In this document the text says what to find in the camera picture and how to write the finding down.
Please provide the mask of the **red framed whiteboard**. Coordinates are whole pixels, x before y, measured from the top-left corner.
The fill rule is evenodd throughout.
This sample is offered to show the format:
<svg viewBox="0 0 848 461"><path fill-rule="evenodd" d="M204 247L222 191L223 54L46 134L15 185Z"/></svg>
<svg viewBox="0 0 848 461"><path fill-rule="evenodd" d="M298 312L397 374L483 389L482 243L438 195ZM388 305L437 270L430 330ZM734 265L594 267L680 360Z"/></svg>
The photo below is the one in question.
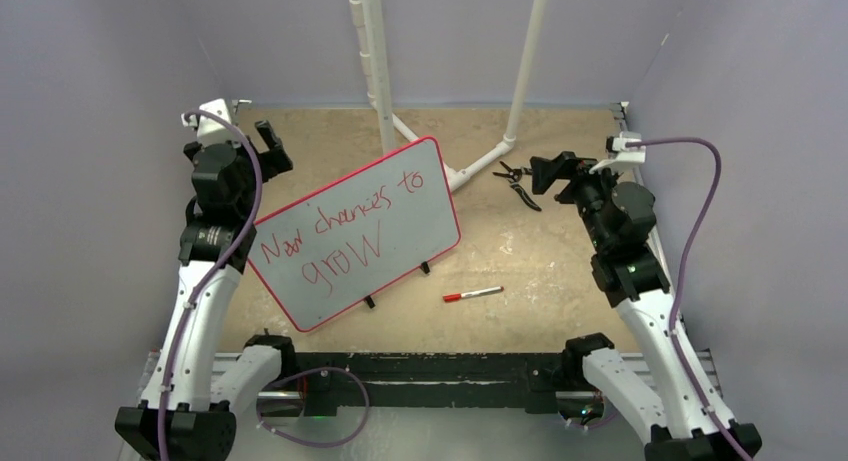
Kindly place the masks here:
<svg viewBox="0 0 848 461"><path fill-rule="evenodd" d="M255 223L248 265L310 332L456 247L438 141L424 137Z"/></svg>

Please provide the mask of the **red capped whiteboard marker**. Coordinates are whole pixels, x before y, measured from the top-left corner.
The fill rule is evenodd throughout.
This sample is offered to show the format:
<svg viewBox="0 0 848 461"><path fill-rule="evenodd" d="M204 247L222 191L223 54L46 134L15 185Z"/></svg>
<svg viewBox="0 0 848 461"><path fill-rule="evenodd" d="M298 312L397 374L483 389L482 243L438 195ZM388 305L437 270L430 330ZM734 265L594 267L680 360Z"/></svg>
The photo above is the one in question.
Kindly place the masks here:
<svg viewBox="0 0 848 461"><path fill-rule="evenodd" d="M464 299L471 299L471 298L477 298L477 297L499 294L499 293L502 293L503 291L504 291L503 286L494 286L494 287L489 287L489 288L484 288L484 289L479 289L479 290L443 295L442 300L445 303L453 303L453 302L457 302L457 301L464 300Z"/></svg>

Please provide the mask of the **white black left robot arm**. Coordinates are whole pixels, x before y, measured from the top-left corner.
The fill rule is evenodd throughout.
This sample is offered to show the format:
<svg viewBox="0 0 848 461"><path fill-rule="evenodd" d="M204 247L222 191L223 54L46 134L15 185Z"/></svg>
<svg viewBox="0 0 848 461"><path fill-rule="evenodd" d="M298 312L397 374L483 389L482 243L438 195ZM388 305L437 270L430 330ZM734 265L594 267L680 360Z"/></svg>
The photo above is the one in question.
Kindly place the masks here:
<svg viewBox="0 0 848 461"><path fill-rule="evenodd" d="M115 430L143 460L224 460L239 416L269 385L284 390L298 363L285 336L253 336L236 363L213 375L217 343L256 236L256 193L293 163L271 124L255 129L265 143L225 134L222 142L188 143L194 196L180 236L178 289L165 344L135 406L122 407Z"/></svg>

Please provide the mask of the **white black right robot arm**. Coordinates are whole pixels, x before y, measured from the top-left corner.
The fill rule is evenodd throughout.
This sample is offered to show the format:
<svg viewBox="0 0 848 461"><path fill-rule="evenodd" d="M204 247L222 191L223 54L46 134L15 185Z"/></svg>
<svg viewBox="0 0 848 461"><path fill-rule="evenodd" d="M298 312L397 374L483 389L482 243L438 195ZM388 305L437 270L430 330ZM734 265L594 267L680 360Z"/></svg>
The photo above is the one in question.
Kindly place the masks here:
<svg viewBox="0 0 848 461"><path fill-rule="evenodd" d="M592 275L637 341L652 381L645 383L601 334L566 343L564 380L599 390L637 433L647 460L751 460L762 438L741 423L710 383L681 324L671 285L648 238L654 195L592 158L564 151L530 160L532 191L573 205L595 250Z"/></svg>

